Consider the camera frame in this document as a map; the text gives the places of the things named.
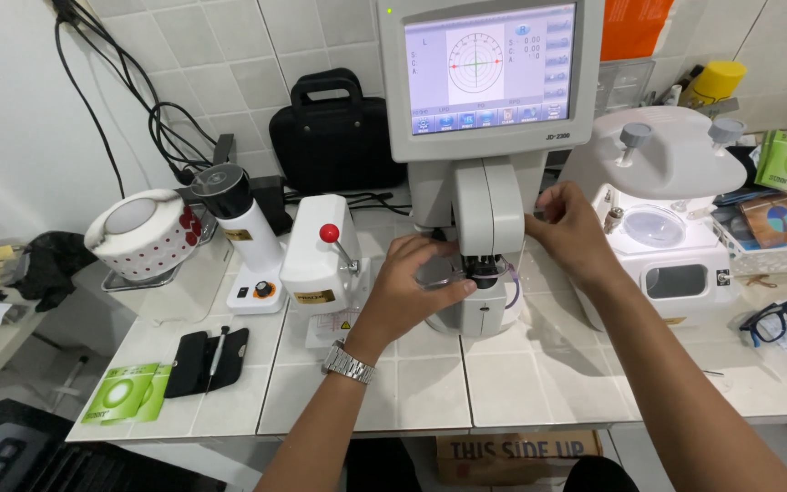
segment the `gray knob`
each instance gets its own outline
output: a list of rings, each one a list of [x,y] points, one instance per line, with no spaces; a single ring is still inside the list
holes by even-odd
[[[746,123],[733,118],[722,118],[715,120],[713,126],[709,127],[709,137],[712,138],[716,144],[727,144],[742,137],[746,132]]]
[[[645,123],[628,123],[621,128],[622,144],[625,147],[639,147],[651,138],[651,127]]]

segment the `black eyeglass case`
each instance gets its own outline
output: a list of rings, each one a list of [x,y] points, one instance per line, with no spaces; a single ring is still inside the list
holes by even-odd
[[[241,376],[247,347],[247,328],[228,333],[224,339],[224,347],[220,353],[218,370],[208,385],[209,371],[212,368],[214,351],[217,349],[219,336],[209,337],[207,332],[188,333],[181,337],[175,361],[169,374],[166,386],[166,398],[186,397],[219,390],[235,383]]]

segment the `hand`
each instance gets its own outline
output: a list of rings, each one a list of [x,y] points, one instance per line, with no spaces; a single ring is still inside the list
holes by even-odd
[[[540,242],[581,291],[630,281],[608,245],[594,207],[577,184],[555,184],[542,193],[536,206],[544,207],[548,223],[526,215],[525,232]]]
[[[381,352],[423,319],[460,302],[475,292],[475,282],[461,280],[442,289],[424,291],[414,274],[433,256],[451,256],[456,241],[441,242],[419,235],[391,242],[373,291],[345,341],[345,352],[363,364],[374,365]]]

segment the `red ball handle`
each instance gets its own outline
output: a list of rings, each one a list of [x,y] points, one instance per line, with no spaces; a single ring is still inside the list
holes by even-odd
[[[338,227],[333,224],[324,224],[321,226],[321,240],[324,242],[334,243],[338,241]]]

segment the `orange sheet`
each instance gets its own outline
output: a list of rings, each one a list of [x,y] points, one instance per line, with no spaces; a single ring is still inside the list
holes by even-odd
[[[673,0],[606,0],[601,62],[651,56]]]

